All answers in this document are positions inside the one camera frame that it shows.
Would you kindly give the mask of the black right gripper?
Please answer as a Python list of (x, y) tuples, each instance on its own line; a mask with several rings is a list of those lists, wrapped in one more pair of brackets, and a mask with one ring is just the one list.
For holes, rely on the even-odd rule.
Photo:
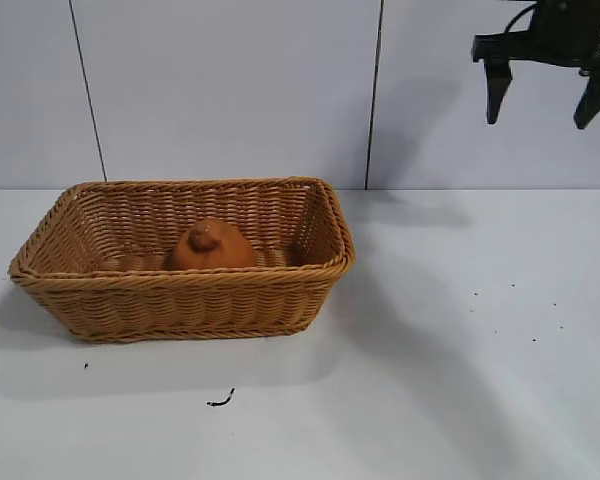
[(472, 60), (483, 60), (489, 125), (512, 82), (510, 60), (579, 69), (588, 83), (573, 119), (584, 130), (600, 112), (600, 0), (534, 1), (502, 31), (475, 36)]

